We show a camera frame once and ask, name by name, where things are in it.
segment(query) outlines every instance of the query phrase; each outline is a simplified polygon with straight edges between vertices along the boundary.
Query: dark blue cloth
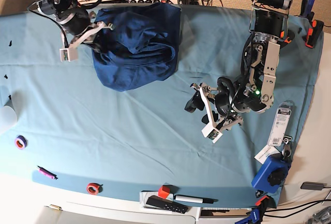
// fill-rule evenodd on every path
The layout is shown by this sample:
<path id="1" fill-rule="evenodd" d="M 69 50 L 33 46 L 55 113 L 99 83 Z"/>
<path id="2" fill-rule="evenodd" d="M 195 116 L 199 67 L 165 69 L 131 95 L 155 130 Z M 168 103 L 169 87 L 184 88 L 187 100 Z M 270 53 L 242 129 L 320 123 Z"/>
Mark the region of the dark blue cloth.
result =
<path id="1" fill-rule="evenodd" d="M 113 23 L 97 37 L 102 51 L 93 51 L 99 80 L 116 91 L 163 81 L 176 69 L 180 9 L 156 3 L 145 7 L 102 9 L 96 22 Z"/>

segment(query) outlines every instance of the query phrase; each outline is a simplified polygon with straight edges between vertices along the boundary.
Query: black remote control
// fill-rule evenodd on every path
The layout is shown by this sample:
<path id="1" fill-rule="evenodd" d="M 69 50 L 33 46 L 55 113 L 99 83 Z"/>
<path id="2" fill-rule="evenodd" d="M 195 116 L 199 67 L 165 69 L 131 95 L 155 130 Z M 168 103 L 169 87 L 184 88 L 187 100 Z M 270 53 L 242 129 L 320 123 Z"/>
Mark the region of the black remote control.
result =
<path id="1" fill-rule="evenodd" d="M 171 201 L 164 201 L 160 197 L 149 197 L 147 200 L 146 204 L 154 206 L 154 207 L 159 207 L 163 210 L 169 210 L 172 212 L 178 212 L 178 213 L 186 213 L 188 210 L 188 207 L 176 202 L 171 202 Z"/>

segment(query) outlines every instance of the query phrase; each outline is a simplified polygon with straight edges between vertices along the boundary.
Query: red tape roll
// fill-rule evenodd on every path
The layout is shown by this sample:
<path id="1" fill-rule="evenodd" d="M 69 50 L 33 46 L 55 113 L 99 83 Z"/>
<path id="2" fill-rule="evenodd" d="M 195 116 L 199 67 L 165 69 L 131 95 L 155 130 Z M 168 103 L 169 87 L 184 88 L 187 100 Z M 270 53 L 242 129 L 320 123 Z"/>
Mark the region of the red tape roll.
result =
<path id="1" fill-rule="evenodd" d="M 92 194 L 92 195 L 97 195 L 99 193 L 99 188 L 100 188 L 100 185 L 98 184 L 94 184 L 94 183 L 89 183 L 87 185 L 87 192 Z"/>

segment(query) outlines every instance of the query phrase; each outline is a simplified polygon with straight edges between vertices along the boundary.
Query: blue object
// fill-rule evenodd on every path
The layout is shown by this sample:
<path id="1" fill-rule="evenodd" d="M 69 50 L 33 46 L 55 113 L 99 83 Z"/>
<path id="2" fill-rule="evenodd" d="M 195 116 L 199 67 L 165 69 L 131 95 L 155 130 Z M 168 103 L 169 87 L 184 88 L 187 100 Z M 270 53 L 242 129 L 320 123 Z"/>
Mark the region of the blue object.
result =
<path id="1" fill-rule="evenodd" d="M 285 179 L 289 173 L 290 168 L 291 165 L 289 163 L 286 163 L 279 158 L 275 158 L 272 156 L 267 157 L 266 161 L 264 162 L 259 172 L 252 181 L 253 188 L 268 193 L 275 193 L 279 188 L 280 184 L 273 185 L 270 182 L 269 176 L 271 175 L 271 173 L 278 171 L 284 176 Z"/>
<path id="2" fill-rule="evenodd" d="M 250 215 L 247 218 L 237 221 L 235 222 L 235 224 L 246 224 L 249 223 L 250 221 L 252 221 L 253 223 L 257 223 L 259 220 L 260 220 L 260 211 L 257 208 L 255 208 L 250 212 Z"/>
<path id="3" fill-rule="evenodd" d="M 308 17 L 308 15 L 311 13 L 314 2 L 315 2 L 315 0 L 308 0 L 307 1 L 305 12 L 304 12 L 304 15 L 303 15 L 305 18 Z"/>
<path id="4" fill-rule="evenodd" d="M 165 3 L 102 9 L 96 22 L 115 26 L 98 35 L 102 53 L 93 52 L 98 78 L 127 91 L 171 76 L 177 65 L 180 8 Z"/>
<path id="5" fill-rule="evenodd" d="M 0 173 L 82 193 L 96 182 L 103 185 L 99 196 L 131 201 L 139 201 L 142 190 L 157 191 L 168 183 L 179 195 L 217 200 L 185 205 L 255 206 L 251 182 L 261 164 L 254 156 L 265 146 L 277 107 L 286 100 L 295 104 L 287 128 L 294 153 L 317 78 L 323 34 L 314 49 L 297 37 L 281 49 L 274 106 L 263 114 L 245 114 L 242 126 L 225 131 L 213 144 L 201 133 L 206 113 L 184 110 L 194 94 L 190 84 L 216 86 L 220 76 L 240 74 L 250 11 L 181 8 L 176 72 L 127 92 L 100 83 L 86 46 L 79 46 L 77 61 L 62 63 L 61 33 L 49 20 L 33 13 L 1 16 L 0 94 L 11 94 L 18 123 L 0 136 Z M 304 35 L 308 20 L 291 16 L 289 28 L 296 32 L 300 27 Z M 24 152 L 12 143 L 17 134 L 29 137 Z M 36 165 L 58 180 L 41 175 Z M 280 191 L 271 195 L 276 203 Z"/>

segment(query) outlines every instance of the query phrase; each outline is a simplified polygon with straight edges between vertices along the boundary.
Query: red block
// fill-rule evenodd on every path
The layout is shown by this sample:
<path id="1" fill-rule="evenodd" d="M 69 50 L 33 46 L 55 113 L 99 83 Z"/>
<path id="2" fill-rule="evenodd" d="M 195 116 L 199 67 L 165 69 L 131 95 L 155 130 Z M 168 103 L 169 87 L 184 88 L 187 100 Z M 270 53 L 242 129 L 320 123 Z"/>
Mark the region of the red block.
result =
<path id="1" fill-rule="evenodd" d="M 162 186 L 160 189 L 159 189 L 159 197 L 162 197 L 163 199 L 166 199 L 168 197 L 168 195 L 170 194 L 170 189 L 166 186 Z"/>

